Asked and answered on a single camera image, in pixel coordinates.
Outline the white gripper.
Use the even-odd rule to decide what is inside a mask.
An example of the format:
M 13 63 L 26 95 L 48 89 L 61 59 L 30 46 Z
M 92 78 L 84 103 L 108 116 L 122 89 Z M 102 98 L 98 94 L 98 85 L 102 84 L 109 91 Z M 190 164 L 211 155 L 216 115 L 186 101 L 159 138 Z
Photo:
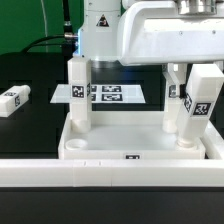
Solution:
M 224 60 L 224 0 L 122 0 L 122 5 L 118 60 L 125 66 L 165 64 L 169 98 L 186 97 L 186 63 Z

